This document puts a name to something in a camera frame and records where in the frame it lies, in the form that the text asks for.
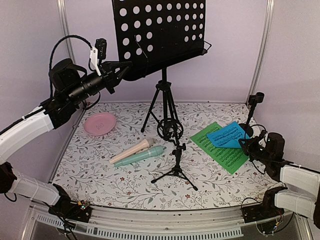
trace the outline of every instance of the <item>paper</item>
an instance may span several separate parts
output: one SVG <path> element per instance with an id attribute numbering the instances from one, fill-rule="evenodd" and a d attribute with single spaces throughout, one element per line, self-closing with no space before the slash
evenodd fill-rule
<path id="1" fill-rule="evenodd" d="M 241 149 L 239 139 L 250 137 L 235 121 L 224 128 L 207 134 L 208 139 L 216 148 Z"/>
<path id="2" fill-rule="evenodd" d="M 191 140 L 232 175 L 248 160 L 249 157 L 244 154 L 242 149 L 215 147 L 209 138 L 207 138 L 207 134 L 216 132 L 220 129 L 222 129 L 222 127 L 214 122 L 192 136 Z"/>

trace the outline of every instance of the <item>white bracket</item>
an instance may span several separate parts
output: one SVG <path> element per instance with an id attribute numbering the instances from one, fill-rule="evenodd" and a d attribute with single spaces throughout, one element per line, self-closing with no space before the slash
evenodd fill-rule
<path id="1" fill-rule="evenodd" d="M 94 46 L 92 47 L 92 49 L 90 51 L 90 64 L 93 65 L 98 76 L 101 76 L 101 72 L 98 67 L 98 49 L 95 48 Z"/>

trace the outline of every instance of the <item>toy microphone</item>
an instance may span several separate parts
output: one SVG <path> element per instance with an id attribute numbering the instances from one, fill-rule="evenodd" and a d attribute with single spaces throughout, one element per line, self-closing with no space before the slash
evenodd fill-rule
<path id="1" fill-rule="evenodd" d="M 129 164 L 133 164 L 135 162 L 138 162 L 138 161 L 142 161 L 144 159 L 156 157 L 156 156 L 162 154 L 163 152 L 164 152 L 164 148 L 162 146 L 154 146 L 154 147 L 151 147 L 147 151 L 143 151 L 141 153 L 137 153 L 132 156 L 126 157 L 126 158 L 122 159 L 121 161 L 116 162 L 114 164 L 114 166 L 116 168 L 121 167 L 121 166 L 126 166 Z"/>
<path id="2" fill-rule="evenodd" d="M 131 156 L 132 154 L 137 153 L 138 151 L 142 150 L 142 149 L 146 149 L 149 148 L 152 144 L 154 144 L 154 140 L 152 138 L 146 138 L 145 140 L 143 140 L 142 142 L 138 143 L 137 145 L 129 148 L 128 150 L 120 153 L 117 156 L 114 156 L 113 158 L 111 158 L 109 160 L 109 162 L 111 164 L 114 164 L 126 157 Z"/>

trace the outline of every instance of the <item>vent grille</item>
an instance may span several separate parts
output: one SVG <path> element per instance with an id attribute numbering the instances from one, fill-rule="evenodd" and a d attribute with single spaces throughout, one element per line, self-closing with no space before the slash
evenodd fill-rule
<path id="1" fill-rule="evenodd" d="M 100 227 L 88 227 L 88 235 L 110 240 L 223 240 L 243 237 L 240 227 L 202 233 L 141 234 L 111 231 Z"/>
<path id="2" fill-rule="evenodd" d="M 47 215 L 42 215 L 42 214 L 38 214 L 36 217 L 36 220 L 38 222 L 44 223 L 44 224 L 48 224 L 50 226 L 53 227 L 57 227 L 57 228 L 63 228 L 63 222 L 55 217 L 51 217 L 51 216 L 47 216 Z"/>
<path id="3" fill-rule="evenodd" d="M 36 216 L 38 222 L 63 229 L 63 222 L 55 216 L 48 216 L 38 213 Z M 225 230 L 208 231 L 199 233 L 133 233 L 108 230 L 101 227 L 86 226 L 86 231 L 80 234 L 100 237 L 108 240 L 224 240 L 243 237 L 241 228 L 235 227 Z"/>

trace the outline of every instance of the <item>table surface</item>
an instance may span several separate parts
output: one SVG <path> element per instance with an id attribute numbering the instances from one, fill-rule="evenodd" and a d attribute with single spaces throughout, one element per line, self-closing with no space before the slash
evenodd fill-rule
<path id="1" fill-rule="evenodd" d="M 100 103 L 88 110 L 77 126 L 53 183 L 62 186 L 73 200 L 87 200 L 98 206 L 145 210 L 239 206 L 247 197 L 261 200 L 267 189 L 280 185 L 267 174 L 259 174 L 249 161 L 231 175 L 190 140 L 191 136 L 214 122 L 224 127 L 232 122 L 246 121 L 249 111 L 244 104 L 217 103 L 176 105 L 179 119 L 185 128 L 180 140 L 186 143 L 181 167 L 199 191 L 193 190 L 188 181 L 174 176 L 151 184 L 152 179 L 171 170 L 175 158 L 171 154 L 174 145 L 158 137 L 157 124 L 152 116 L 145 132 L 141 133 L 149 106 L 147 103 Z M 101 137 L 86 134 L 86 119 L 104 112 L 115 115 L 115 128 Z M 162 104 L 156 103 L 153 112 L 162 119 Z M 254 127 L 254 134 L 259 134 L 258 127 Z M 152 137 L 157 145 L 166 147 L 161 156 L 117 168 L 109 163 L 112 156 L 146 137 Z M 259 169 L 264 169 L 261 163 L 255 164 Z"/>

